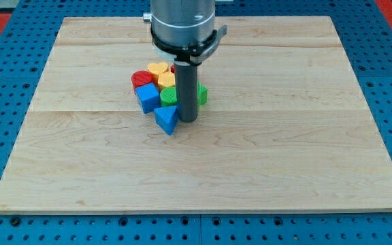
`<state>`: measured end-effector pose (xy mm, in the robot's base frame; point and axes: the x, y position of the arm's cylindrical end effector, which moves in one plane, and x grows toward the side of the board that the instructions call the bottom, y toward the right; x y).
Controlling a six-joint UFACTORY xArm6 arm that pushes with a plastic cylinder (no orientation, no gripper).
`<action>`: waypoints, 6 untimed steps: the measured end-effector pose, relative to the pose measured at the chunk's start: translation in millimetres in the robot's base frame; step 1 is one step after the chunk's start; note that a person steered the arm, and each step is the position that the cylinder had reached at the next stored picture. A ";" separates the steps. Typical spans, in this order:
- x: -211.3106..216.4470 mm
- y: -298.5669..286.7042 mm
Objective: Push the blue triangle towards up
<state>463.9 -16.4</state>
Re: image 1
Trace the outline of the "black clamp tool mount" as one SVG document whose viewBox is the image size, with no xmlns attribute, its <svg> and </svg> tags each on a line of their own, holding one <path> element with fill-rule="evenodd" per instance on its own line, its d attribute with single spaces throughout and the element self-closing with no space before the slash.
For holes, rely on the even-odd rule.
<svg viewBox="0 0 392 245">
<path fill-rule="evenodd" d="M 205 41 L 195 46 L 172 46 L 166 44 L 158 38 L 152 28 L 150 28 L 150 34 L 152 45 L 163 59 L 169 62 L 182 62 L 192 66 L 199 66 L 216 52 L 221 39 L 227 34 L 227 25 L 223 25 L 218 30 L 213 30 Z"/>
</svg>

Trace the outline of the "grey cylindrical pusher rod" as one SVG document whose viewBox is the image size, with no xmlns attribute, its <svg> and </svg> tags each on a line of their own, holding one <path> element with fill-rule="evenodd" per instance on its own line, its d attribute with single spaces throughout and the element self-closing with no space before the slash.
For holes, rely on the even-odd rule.
<svg viewBox="0 0 392 245">
<path fill-rule="evenodd" d="M 197 67 L 183 61 L 174 62 L 178 118 L 191 123 L 198 117 Z"/>
</svg>

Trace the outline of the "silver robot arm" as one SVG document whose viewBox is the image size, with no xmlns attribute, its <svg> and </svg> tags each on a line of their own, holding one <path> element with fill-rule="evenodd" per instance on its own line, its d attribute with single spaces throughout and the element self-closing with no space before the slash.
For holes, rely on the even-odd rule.
<svg viewBox="0 0 392 245">
<path fill-rule="evenodd" d="M 227 26 L 215 28 L 215 0 L 151 0 L 143 13 L 150 23 L 152 45 L 174 64 L 178 118 L 198 117 L 198 66 L 212 56 Z"/>
</svg>

